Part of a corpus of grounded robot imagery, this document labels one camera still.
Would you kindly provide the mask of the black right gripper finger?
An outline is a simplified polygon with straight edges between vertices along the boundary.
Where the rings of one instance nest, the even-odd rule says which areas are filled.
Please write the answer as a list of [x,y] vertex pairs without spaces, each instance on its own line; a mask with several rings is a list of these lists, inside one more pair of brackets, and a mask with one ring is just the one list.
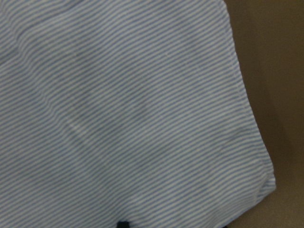
[[118,221],[118,228],[130,228],[129,221]]

